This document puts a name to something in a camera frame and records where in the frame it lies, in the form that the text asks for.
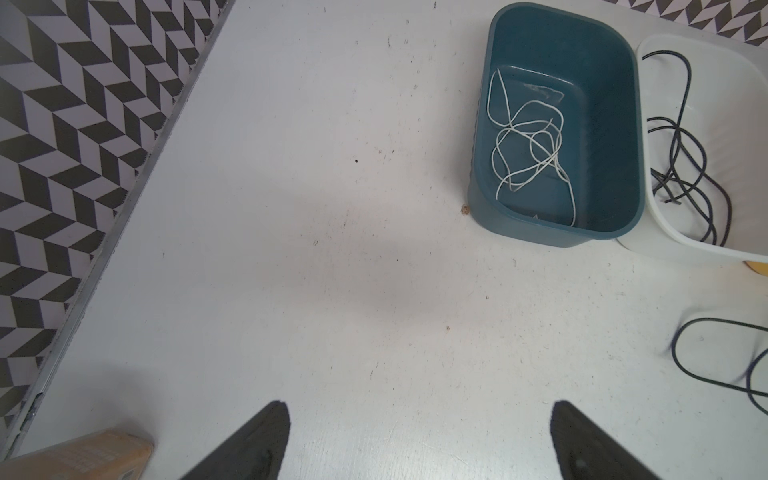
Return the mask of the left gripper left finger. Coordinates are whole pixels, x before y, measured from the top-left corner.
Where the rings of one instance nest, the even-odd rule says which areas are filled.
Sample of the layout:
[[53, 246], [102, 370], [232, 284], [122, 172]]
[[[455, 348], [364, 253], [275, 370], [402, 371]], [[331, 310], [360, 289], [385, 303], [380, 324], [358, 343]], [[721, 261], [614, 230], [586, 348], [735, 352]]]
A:
[[286, 453], [290, 426], [287, 404], [272, 401], [182, 479], [275, 480]]

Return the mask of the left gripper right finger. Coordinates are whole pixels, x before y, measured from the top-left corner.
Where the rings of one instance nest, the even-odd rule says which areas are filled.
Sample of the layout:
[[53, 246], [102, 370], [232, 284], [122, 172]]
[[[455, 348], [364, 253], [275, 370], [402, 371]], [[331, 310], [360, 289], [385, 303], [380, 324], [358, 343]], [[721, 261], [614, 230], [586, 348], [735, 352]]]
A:
[[658, 479], [568, 401], [554, 403], [550, 434], [563, 479]]

